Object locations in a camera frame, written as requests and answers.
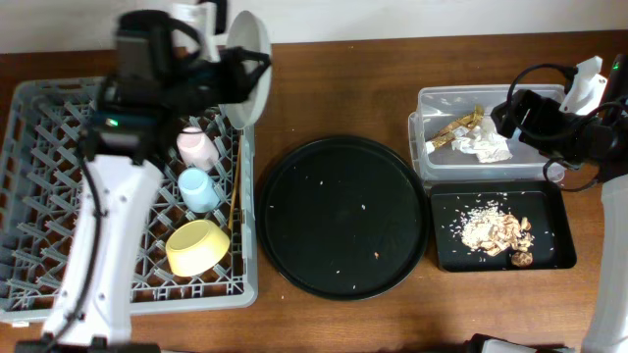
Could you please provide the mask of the pink cup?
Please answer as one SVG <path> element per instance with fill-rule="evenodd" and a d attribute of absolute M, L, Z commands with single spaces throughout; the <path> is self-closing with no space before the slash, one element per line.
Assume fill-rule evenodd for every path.
<path fill-rule="evenodd" d="M 210 171 L 220 159 L 217 147 L 200 127 L 185 127 L 177 137 L 177 147 L 186 165 L 205 172 Z"/>

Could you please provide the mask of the white tissue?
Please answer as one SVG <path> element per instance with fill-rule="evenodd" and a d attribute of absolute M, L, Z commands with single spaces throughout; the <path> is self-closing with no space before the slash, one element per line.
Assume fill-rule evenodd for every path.
<path fill-rule="evenodd" d="M 497 132 L 493 120 L 485 116 L 480 123 L 465 135 L 457 136 L 451 148 L 464 154 L 475 155 L 481 164 L 503 162 L 513 157 L 507 138 Z"/>

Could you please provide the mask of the gold snack wrapper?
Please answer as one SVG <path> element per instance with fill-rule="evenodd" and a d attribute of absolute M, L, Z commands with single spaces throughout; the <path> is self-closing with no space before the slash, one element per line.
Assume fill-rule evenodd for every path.
<path fill-rule="evenodd" d="M 452 142 L 457 137 L 465 136 L 474 129 L 483 119 L 485 110 L 481 105 L 476 105 L 471 114 L 463 116 L 439 130 L 425 144 L 429 153 Z"/>

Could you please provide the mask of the grey plate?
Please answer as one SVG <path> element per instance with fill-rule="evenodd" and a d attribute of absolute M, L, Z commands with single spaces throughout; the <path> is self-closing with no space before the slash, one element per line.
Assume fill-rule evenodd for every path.
<path fill-rule="evenodd" d="M 236 129 L 254 126 L 261 117 L 271 88 L 272 45 L 264 23 L 249 11 L 242 11 L 232 23 L 226 48 L 221 53 L 234 53 L 243 77 L 245 99 L 223 104 L 227 117 Z"/>

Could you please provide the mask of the food scraps and rice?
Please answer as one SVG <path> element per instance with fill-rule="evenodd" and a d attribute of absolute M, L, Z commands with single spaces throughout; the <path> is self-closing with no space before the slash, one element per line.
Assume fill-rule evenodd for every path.
<path fill-rule="evenodd" d="M 533 224 L 527 216 L 514 215 L 507 200 L 506 193 L 474 194 L 453 209 L 455 218 L 443 228 L 467 248 L 467 255 L 478 253 L 481 263 L 506 254 L 515 268 L 530 268 L 535 262 Z"/>

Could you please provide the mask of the yellow bowl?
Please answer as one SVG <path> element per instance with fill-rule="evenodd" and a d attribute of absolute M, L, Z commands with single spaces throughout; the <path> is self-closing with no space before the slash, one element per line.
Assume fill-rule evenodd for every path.
<path fill-rule="evenodd" d="M 223 259 L 230 244 L 230 238 L 211 221 L 186 223 L 166 242 L 170 269 L 178 277 L 200 275 Z"/>

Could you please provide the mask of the blue cup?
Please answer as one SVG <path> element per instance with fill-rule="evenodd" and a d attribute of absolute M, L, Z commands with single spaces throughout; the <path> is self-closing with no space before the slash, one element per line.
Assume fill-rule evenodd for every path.
<path fill-rule="evenodd" d="M 212 211 L 220 203 L 220 198 L 214 190 L 214 181 L 201 169 L 184 170 L 178 178 L 178 188 L 184 204 L 194 213 Z"/>

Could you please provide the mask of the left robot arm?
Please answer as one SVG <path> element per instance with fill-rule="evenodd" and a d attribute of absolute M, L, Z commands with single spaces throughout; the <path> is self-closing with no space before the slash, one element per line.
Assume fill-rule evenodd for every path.
<path fill-rule="evenodd" d="M 41 336 L 19 352 L 155 352 L 131 341 L 131 282 L 139 240 L 183 119 L 231 110 L 236 128 L 260 118 L 271 85 L 272 45 L 248 11 L 233 21 L 215 3 L 198 29 L 160 10 L 121 15 L 117 64 L 102 81 L 80 131 L 78 224 L 60 293 Z"/>

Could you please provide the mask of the wooden chopstick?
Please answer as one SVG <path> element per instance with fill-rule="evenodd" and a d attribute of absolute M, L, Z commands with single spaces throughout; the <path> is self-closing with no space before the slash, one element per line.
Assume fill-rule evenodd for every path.
<path fill-rule="evenodd" d="M 228 229 L 231 231 L 234 230 L 236 200 L 237 200 L 237 194 L 239 191 L 241 155 L 242 155 L 241 151 L 242 151 L 242 146 L 243 146 L 242 140 L 243 140 L 243 136 L 241 134 L 238 137 L 238 143 L 237 143 L 238 148 L 237 148 L 236 164 L 235 164 L 235 178 L 234 178 L 233 192 L 232 192 L 231 205 L 230 205 L 230 217 L 229 217 L 229 222 L 228 222 Z"/>

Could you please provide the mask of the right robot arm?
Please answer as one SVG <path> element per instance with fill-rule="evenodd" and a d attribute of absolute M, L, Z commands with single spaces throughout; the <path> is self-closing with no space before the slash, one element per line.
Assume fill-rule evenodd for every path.
<path fill-rule="evenodd" d="M 586 183 L 602 189 L 604 238 L 595 312 L 583 339 L 584 352 L 627 349 L 627 57 L 615 57 L 609 75 L 600 74 L 602 60 L 576 66 L 549 63 L 566 79 L 565 97 L 556 102 L 517 80 L 491 118 L 504 137 L 521 142 L 546 157 L 546 164 L 577 170 L 597 166 Z"/>

